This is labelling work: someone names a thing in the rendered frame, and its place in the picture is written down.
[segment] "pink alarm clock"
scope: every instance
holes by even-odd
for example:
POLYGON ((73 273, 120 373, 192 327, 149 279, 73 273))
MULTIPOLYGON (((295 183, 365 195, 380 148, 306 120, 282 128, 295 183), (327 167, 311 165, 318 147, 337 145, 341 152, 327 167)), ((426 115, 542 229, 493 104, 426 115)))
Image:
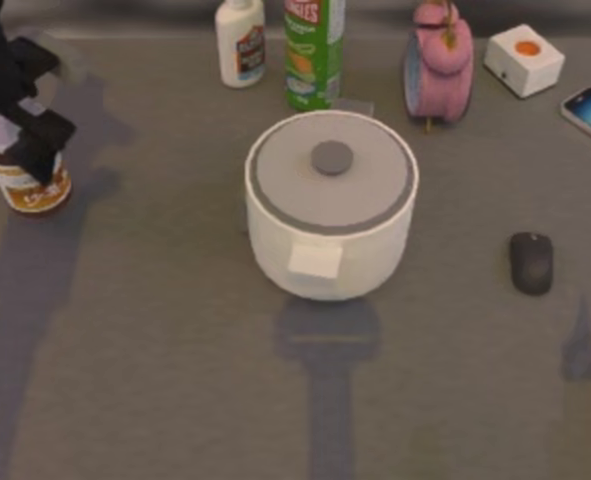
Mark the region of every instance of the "pink alarm clock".
POLYGON ((464 116, 473 85, 473 36, 457 8, 424 3, 413 16, 404 61, 406 108, 412 117, 456 122, 464 116), (445 40, 449 26, 454 44, 445 40))

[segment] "orange circle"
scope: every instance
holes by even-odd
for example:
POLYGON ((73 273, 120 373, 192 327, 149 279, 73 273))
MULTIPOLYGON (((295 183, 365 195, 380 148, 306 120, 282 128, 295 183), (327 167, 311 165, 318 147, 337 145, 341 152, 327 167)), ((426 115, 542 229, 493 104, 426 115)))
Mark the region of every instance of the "orange circle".
POLYGON ((515 50, 520 55, 526 55, 527 57, 534 57, 539 55, 539 53, 542 51, 541 47, 537 43, 530 40, 517 42, 515 44, 515 50))

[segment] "green pringles can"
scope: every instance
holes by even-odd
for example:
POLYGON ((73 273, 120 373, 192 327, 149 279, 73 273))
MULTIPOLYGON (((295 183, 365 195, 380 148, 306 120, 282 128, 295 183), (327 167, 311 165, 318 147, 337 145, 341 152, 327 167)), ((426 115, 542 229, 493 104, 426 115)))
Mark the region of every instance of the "green pringles can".
POLYGON ((286 96, 296 110, 323 110, 341 93, 346 0, 286 0, 286 96))

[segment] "lid knob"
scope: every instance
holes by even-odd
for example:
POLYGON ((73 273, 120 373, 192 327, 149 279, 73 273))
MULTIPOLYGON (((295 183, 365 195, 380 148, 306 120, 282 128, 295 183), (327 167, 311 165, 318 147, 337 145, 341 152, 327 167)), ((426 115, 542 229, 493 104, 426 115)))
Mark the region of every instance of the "lid knob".
POLYGON ((334 140, 317 144, 311 154, 313 168, 322 175, 334 177, 346 173, 353 165, 353 150, 334 140))

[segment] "table surface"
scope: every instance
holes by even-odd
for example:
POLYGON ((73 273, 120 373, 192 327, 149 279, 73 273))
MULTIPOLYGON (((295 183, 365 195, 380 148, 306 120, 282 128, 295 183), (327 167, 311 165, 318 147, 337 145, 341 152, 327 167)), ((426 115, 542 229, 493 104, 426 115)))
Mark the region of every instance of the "table surface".
POLYGON ((332 308, 273 286, 238 231, 245 154, 292 113, 283 43, 233 91, 211 35, 76 42, 94 75, 53 99, 75 196, 30 220, 0 195, 0 480, 591 480, 591 139, 558 113, 591 39, 553 39, 561 83, 525 101, 478 61, 468 116, 425 135, 405 38, 348 39, 345 96, 418 158, 408 248, 332 308), (509 280, 522 230, 555 244, 542 298, 509 280), (371 341, 289 342, 320 325, 371 341))

